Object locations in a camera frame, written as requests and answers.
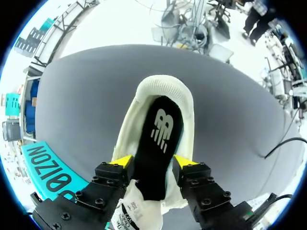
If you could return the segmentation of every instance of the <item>screw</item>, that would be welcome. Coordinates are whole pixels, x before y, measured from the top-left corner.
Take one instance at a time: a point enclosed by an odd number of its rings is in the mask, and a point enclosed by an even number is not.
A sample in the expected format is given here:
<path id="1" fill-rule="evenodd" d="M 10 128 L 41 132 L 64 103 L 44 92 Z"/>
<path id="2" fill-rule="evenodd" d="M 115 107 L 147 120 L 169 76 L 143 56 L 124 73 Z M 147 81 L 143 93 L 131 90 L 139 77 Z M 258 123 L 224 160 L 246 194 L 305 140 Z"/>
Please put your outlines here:
<path id="1" fill-rule="evenodd" d="M 196 184 L 199 184 L 199 182 L 198 182 L 198 180 L 192 180 L 192 181 L 191 181 L 191 184 L 192 184 L 192 185 L 196 185 Z"/>
<path id="2" fill-rule="evenodd" d="M 111 179 L 107 180 L 106 183 L 107 184 L 115 184 L 115 182 L 113 180 L 111 180 Z"/>
<path id="3" fill-rule="evenodd" d="M 97 176 L 93 176 L 93 181 L 98 181 L 99 180 L 99 178 L 97 177 Z"/>
<path id="4" fill-rule="evenodd" d="M 226 191 L 226 192 L 223 193 L 224 197 L 230 197 L 230 195 L 231 195 L 231 192 L 229 192 L 229 191 Z"/>
<path id="5" fill-rule="evenodd" d="M 106 205 L 105 201 L 103 199 L 101 199 L 101 198 L 96 199 L 95 200 L 95 204 L 101 205 L 101 206 L 105 206 Z"/>
<path id="6" fill-rule="evenodd" d="M 71 218 L 71 216 L 67 212 L 63 212 L 61 217 L 63 220 L 69 220 Z"/>
<path id="7" fill-rule="evenodd" d="M 51 225 L 52 230 L 60 230 L 61 229 L 61 225 L 59 223 L 53 223 Z"/>
<path id="8" fill-rule="evenodd" d="M 76 197 L 81 197 L 83 195 L 83 192 L 82 191 L 77 191 L 75 193 Z"/>
<path id="9" fill-rule="evenodd" d="M 207 178 L 207 181 L 214 181 L 214 178 L 211 177 L 211 176 L 209 176 L 209 177 Z"/>
<path id="10" fill-rule="evenodd" d="M 202 200 L 201 205 L 206 206 L 206 205 L 210 205 L 211 204 L 211 199 L 206 198 L 204 200 Z"/>

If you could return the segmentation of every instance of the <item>teal box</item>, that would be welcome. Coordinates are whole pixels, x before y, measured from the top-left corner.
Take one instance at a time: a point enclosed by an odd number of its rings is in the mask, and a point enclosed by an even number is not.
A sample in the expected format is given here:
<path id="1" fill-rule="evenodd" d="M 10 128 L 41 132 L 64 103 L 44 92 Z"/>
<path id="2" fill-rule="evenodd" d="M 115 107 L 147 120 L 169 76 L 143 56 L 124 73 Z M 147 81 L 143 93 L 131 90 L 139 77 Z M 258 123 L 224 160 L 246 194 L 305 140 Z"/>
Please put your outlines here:
<path id="1" fill-rule="evenodd" d="M 6 116 L 19 116 L 20 106 L 19 97 L 17 93 L 7 93 L 5 98 L 5 115 Z"/>

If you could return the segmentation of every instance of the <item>table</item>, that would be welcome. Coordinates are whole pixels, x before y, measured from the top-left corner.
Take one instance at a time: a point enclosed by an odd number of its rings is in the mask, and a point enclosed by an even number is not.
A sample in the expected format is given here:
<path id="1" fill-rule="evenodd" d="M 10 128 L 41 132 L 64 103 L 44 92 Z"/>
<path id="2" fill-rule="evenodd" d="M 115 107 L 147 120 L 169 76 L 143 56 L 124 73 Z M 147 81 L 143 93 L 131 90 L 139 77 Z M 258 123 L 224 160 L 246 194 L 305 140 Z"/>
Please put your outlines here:
<path id="1" fill-rule="evenodd" d="M 298 141 L 261 158 L 280 142 L 291 118 L 254 80 L 213 58 L 165 46 L 123 45 L 85 50 L 52 62 L 40 80 L 38 141 L 85 180 L 110 161 L 139 82 L 168 74 L 191 90 L 195 108 L 193 160 L 204 161 L 232 202 L 283 191 L 302 162 Z M 285 138 L 300 136 L 292 124 Z M 192 229 L 189 208 L 172 210 L 165 229 Z"/>

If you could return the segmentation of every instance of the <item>chair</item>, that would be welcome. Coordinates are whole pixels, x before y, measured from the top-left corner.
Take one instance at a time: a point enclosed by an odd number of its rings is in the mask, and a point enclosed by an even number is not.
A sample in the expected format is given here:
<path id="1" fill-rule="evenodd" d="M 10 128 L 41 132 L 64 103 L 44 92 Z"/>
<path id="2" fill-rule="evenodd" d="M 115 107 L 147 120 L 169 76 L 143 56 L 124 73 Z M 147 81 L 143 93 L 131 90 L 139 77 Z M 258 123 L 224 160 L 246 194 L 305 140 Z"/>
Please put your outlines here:
<path id="1" fill-rule="evenodd" d="M 225 15 L 228 19 L 228 23 L 230 23 L 230 12 L 226 10 L 226 8 L 232 8 L 233 7 L 233 0 L 215 0 L 218 2 L 218 4 L 212 4 L 213 0 L 209 0 L 208 4 L 213 6 L 212 9 L 209 10 L 208 14 L 211 15 L 212 11 L 221 11 L 222 16 Z"/>

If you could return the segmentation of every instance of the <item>person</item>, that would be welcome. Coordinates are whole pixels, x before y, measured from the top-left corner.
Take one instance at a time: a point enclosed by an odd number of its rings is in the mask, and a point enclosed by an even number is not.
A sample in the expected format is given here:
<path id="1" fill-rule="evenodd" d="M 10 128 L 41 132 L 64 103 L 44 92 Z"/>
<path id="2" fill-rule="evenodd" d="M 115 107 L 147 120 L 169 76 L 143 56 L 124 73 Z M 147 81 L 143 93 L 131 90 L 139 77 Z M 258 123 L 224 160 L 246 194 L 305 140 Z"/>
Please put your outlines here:
<path id="1" fill-rule="evenodd" d="M 249 37 L 251 44 L 255 46 L 259 38 L 269 28 L 274 28 L 277 23 L 276 9 L 271 6 L 267 7 L 261 0 L 254 0 L 254 4 L 245 20 L 245 26 L 243 28 L 245 32 L 242 35 L 245 39 Z"/>

